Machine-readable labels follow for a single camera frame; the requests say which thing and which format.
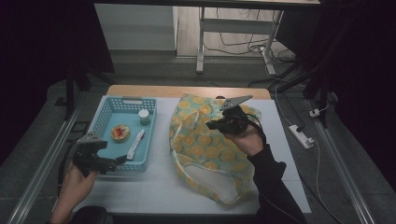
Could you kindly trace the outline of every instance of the basket handle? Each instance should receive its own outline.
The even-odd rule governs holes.
[[[127,105],[142,105],[143,104],[143,98],[142,97],[129,97],[129,96],[123,96],[122,101],[127,104]]]

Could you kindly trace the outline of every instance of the human hand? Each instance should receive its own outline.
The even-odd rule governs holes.
[[[77,166],[71,162],[62,185],[50,223],[68,223],[74,207],[90,194],[98,172],[91,172],[85,177]]]
[[[248,156],[254,156],[263,150],[262,138],[253,126],[248,125],[247,129],[240,134],[224,133],[227,139],[233,141],[236,146]]]

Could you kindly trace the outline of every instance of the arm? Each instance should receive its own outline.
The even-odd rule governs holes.
[[[261,206],[258,218],[268,223],[306,223],[303,212],[282,181],[286,163],[274,160],[270,146],[264,144],[258,131],[249,125],[243,133],[224,136],[245,152],[255,167],[253,181],[259,190]]]
[[[64,176],[64,184],[49,223],[68,223],[74,207],[91,192],[97,175],[97,172],[91,172],[85,177],[72,162]]]

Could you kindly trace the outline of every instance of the floral cloth bag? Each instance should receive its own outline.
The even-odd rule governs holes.
[[[245,153],[206,122],[222,118],[224,100],[186,94],[173,114],[170,154],[179,178],[200,194],[220,204],[233,204],[249,190],[253,166]],[[261,112],[241,105],[257,118]]]

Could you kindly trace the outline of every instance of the power strip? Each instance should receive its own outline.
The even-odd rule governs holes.
[[[313,143],[315,142],[314,139],[307,138],[303,132],[297,132],[297,128],[298,128],[297,125],[289,126],[289,130],[294,134],[294,136],[297,138],[300,144],[305,149],[311,148],[313,146]]]

